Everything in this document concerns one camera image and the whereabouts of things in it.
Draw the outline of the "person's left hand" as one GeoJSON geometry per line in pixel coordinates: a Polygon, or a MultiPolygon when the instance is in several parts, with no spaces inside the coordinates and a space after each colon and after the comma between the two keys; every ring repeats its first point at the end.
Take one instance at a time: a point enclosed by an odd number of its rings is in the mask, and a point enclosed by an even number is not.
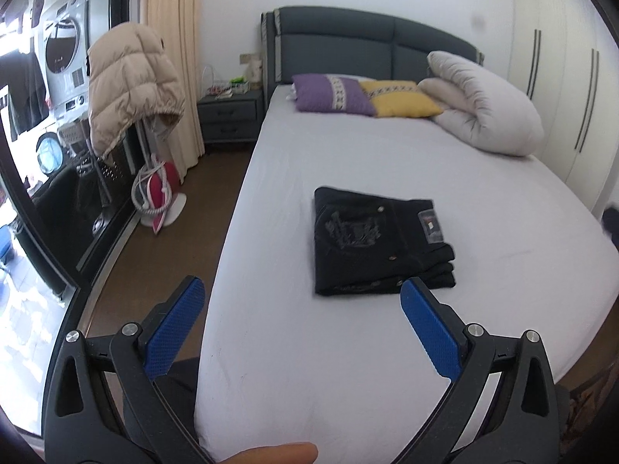
{"type": "Polygon", "coordinates": [[[310,442],[251,448],[232,455],[221,464],[313,464],[318,447],[310,442]]]}

